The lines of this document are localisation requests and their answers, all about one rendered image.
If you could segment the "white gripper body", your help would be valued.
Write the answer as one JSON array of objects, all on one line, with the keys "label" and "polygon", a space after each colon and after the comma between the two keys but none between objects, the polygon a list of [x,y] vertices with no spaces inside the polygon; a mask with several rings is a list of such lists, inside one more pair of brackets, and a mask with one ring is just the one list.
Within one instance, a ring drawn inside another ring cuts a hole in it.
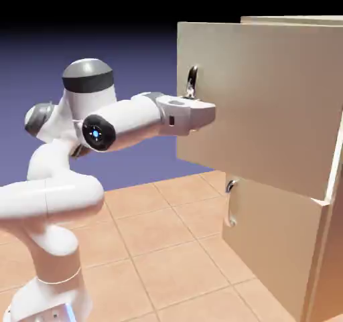
[{"label": "white gripper body", "polygon": [[216,118],[216,105],[201,100],[190,101],[190,132],[210,125]]}]

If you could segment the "beige wooden cabinet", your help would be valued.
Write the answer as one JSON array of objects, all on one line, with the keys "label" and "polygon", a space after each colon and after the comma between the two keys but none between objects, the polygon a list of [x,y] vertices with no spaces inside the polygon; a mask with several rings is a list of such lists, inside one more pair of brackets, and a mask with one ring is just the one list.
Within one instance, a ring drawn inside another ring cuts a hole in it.
[{"label": "beige wooden cabinet", "polygon": [[[343,25],[343,17],[244,17],[241,23]],[[340,131],[343,134],[343,113]],[[330,207],[307,322],[323,322],[343,313],[343,250],[341,249],[343,242],[343,139],[338,156],[338,169],[334,177],[332,196],[328,200],[323,200]],[[226,176],[228,175],[243,179],[226,172]]]}]

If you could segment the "small beige cabinet door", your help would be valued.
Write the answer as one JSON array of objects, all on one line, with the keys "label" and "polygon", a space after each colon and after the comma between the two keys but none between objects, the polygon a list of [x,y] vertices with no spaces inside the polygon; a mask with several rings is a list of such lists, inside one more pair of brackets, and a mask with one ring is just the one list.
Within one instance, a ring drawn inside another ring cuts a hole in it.
[{"label": "small beige cabinet door", "polygon": [[223,240],[296,322],[307,322],[329,204],[246,179],[231,193]]}]

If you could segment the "large beige cabinet door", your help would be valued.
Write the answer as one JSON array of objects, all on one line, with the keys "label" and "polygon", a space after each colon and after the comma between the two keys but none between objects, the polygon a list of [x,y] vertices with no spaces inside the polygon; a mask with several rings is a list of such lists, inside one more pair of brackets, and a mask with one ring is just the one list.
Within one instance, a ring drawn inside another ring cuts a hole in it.
[{"label": "large beige cabinet door", "polygon": [[342,147],[343,25],[178,24],[177,89],[215,121],[179,138],[180,159],[318,199],[332,196]]}]

